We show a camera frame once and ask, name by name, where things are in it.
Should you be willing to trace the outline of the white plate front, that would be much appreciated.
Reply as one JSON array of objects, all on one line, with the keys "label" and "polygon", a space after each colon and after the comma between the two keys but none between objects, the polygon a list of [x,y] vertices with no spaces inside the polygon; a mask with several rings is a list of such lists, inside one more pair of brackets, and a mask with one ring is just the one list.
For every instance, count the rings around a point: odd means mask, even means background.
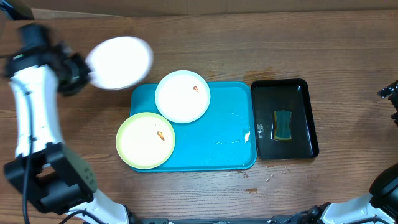
[{"label": "white plate front", "polygon": [[150,45],[137,37],[105,40],[94,47],[85,62],[91,69],[90,83],[103,90],[121,90],[142,81],[153,63]]}]

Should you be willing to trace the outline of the white plate with red stain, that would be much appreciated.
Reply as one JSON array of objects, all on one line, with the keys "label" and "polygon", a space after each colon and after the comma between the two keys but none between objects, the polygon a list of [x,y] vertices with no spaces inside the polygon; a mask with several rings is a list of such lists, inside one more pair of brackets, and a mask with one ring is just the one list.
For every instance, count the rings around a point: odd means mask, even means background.
[{"label": "white plate with red stain", "polygon": [[191,123],[201,118],[210,105],[210,87],[199,74],[177,70],[161,79],[155,89],[160,114],[174,123]]}]

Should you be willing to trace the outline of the green yellow sponge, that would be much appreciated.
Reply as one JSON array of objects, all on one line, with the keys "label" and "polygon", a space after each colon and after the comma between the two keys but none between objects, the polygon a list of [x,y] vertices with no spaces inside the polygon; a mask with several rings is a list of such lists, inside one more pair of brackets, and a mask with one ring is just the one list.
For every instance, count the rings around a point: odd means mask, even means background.
[{"label": "green yellow sponge", "polygon": [[278,110],[273,112],[272,139],[275,141],[290,141],[292,139],[290,123],[291,111]]}]

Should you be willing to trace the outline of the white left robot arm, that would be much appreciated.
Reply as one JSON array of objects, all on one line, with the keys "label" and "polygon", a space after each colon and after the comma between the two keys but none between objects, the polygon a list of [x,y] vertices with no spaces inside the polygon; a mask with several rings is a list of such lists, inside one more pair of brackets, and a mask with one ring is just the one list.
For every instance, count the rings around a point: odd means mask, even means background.
[{"label": "white left robot arm", "polygon": [[85,223],[138,223],[125,205],[98,188],[93,169],[63,140],[57,94],[72,96],[88,82],[90,69],[79,54],[53,45],[40,24],[19,29],[22,48],[7,58],[6,76],[16,101],[16,157],[4,166],[23,206]]}]

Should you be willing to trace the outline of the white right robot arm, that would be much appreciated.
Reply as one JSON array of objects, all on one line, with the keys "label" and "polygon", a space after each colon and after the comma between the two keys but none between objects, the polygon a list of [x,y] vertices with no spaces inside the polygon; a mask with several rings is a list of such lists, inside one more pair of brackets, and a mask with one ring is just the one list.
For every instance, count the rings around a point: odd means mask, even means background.
[{"label": "white right robot arm", "polygon": [[299,218],[298,222],[397,224],[397,164],[378,175],[367,195],[343,203],[315,206]]}]

